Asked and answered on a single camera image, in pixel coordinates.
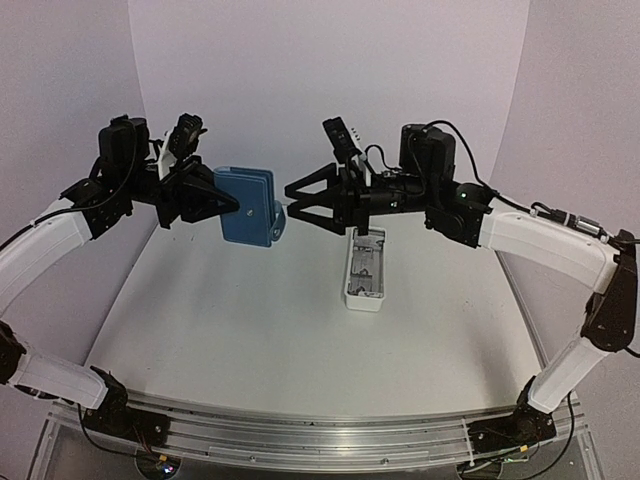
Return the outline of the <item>blue card holder wallet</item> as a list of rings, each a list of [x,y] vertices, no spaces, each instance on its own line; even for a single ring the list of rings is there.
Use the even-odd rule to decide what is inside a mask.
[[[271,170],[245,167],[218,167],[215,186],[239,204],[235,212],[220,216],[225,241],[270,248],[279,241],[286,226],[283,205],[275,197]]]

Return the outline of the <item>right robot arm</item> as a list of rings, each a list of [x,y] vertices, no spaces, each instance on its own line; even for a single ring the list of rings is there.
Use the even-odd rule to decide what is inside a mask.
[[[397,164],[380,168],[341,118],[327,119],[323,129],[334,159],[285,187],[290,217],[344,235],[348,229],[366,234],[375,217],[420,213],[426,229],[452,242],[522,260],[584,291],[581,322],[527,381],[513,409],[467,429],[479,453],[554,438],[556,410],[571,406],[586,377],[634,339],[638,238],[541,201],[518,202],[479,173],[459,180],[456,159],[472,157],[473,150],[449,120],[404,125]]]

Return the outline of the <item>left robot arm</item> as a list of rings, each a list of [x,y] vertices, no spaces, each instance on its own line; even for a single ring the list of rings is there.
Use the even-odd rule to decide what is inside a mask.
[[[89,355],[154,229],[237,208],[197,153],[205,133],[194,114],[158,137],[144,118],[118,116],[80,179],[60,180],[24,225],[2,210],[3,423],[57,402],[98,444],[115,437],[149,452],[166,442],[168,416],[136,405],[123,378]]]

